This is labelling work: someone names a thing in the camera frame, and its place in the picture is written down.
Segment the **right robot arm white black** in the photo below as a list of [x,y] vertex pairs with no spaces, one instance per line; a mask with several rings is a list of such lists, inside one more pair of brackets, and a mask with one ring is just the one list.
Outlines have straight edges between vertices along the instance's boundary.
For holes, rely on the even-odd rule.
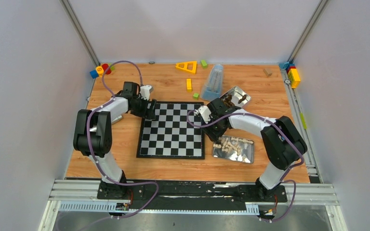
[[201,117],[201,129],[212,142],[218,142],[228,129],[239,129],[262,139],[269,160],[264,173],[256,180],[256,194],[262,201],[275,195],[275,188],[289,171],[304,163],[307,145],[287,116],[268,118],[252,114],[239,106],[217,98],[195,112]]

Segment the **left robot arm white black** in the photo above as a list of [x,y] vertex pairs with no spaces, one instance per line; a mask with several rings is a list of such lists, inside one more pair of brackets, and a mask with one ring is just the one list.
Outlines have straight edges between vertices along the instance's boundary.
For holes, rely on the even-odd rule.
[[153,87],[124,82],[123,89],[92,110],[78,111],[73,147],[87,156],[101,174],[98,197],[122,199],[128,194],[124,171],[111,153],[112,125],[123,114],[154,120],[157,101],[150,98]]

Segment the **folding chess board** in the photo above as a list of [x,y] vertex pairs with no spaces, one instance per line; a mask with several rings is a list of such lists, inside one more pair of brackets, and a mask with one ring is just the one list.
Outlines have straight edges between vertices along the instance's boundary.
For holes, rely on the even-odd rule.
[[205,159],[205,139],[201,118],[189,111],[203,102],[157,102],[156,118],[143,119],[137,145],[137,158]]

